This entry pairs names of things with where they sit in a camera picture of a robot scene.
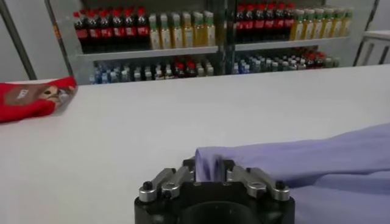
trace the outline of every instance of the printed graphic on red cloth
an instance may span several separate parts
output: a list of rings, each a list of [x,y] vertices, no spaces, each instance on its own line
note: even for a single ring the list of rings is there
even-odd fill
[[[0,123],[52,114],[76,91],[74,77],[42,84],[0,83]]]

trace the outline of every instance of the bottle label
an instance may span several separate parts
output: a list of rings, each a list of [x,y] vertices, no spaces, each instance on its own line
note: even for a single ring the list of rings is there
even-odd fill
[[[314,28],[313,39],[319,38],[321,30],[322,30],[322,23],[317,23],[316,28]]]
[[[159,36],[157,31],[151,32],[151,42],[152,42],[152,49],[153,50],[161,49],[160,36]]]
[[[273,20],[266,21],[266,23],[265,23],[264,26],[265,26],[265,28],[267,28],[267,29],[273,28],[273,26],[274,26],[274,21],[273,21]]]
[[[140,27],[138,27],[137,30],[138,30],[139,36],[149,35],[149,28],[147,26],[140,26]]]
[[[255,21],[255,28],[256,28],[256,29],[262,29],[262,28],[264,28],[264,23],[265,23],[264,20],[256,20],[256,21]]]
[[[99,29],[90,29],[90,35],[92,38],[100,38],[102,36]]]
[[[128,37],[134,37],[137,34],[137,29],[135,27],[126,27],[126,35]]]
[[[76,30],[78,39],[86,39],[88,37],[88,32],[86,29]]]
[[[295,32],[295,40],[300,40],[302,37],[302,29],[303,29],[303,24],[298,24],[297,25],[297,30]]]
[[[340,37],[340,30],[341,30],[341,21],[338,21],[335,25],[335,32],[333,33],[333,37]]]
[[[104,28],[102,29],[102,37],[104,38],[111,38],[113,36],[113,32],[111,28]]]
[[[171,48],[171,37],[169,35],[169,30],[163,30],[161,32],[161,42],[163,43],[163,49]]]
[[[293,24],[294,24],[294,20],[293,19],[286,19],[285,20],[285,27],[290,28],[290,27],[293,26]]]
[[[283,19],[277,19],[275,21],[275,28],[283,28],[283,26],[285,25],[285,21]]]
[[[207,44],[209,46],[215,46],[215,27],[207,28]]]
[[[186,29],[184,35],[185,35],[185,47],[192,47],[193,46],[193,30]]]
[[[114,28],[114,33],[116,37],[124,37],[125,35],[125,30],[123,27],[115,27]]]
[[[183,33],[182,30],[177,29],[174,31],[174,38],[175,38],[175,47],[181,48],[183,47]]]
[[[305,40],[309,40],[311,38],[311,34],[313,33],[313,23],[309,23],[306,26]]]
[[[327,22],[324,30],[323,38],[330,38],[330,29],[332,28],[332,22]]]

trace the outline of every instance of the metal shelf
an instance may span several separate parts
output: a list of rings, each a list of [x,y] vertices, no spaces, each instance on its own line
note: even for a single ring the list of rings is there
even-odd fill
[[[254,50],[265,50],[265,49],[289,48],[289,47],[307,47],[307,46],[316,46],[322,44],[340,44],[348,39],[349,37],[338,37],[338,38],[326,38],[326,39],[315,39],[315,40],[275,41],[275,42],[236,44],[235,49],[236,51],[254,51]]]
[[[150,50],[150,51],[125,51],[125,52],[110,52],[98,54],[80,54],[78,59],[86,61],[99,60],[118,60],[131,58],[151,58],[151,57],[165,57],[176,55],[194,55],[194,54],[215,54],[218,51],[217,46],[212,47],[190,47],[164,50]]]

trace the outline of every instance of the white tabletop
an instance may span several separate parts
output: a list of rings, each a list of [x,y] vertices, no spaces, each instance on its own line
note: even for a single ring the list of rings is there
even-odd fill
[[[0,125],[0,223],[133,223],[143,181],[196,147],[326,138],[390,122],[390,66],[81,86]]]

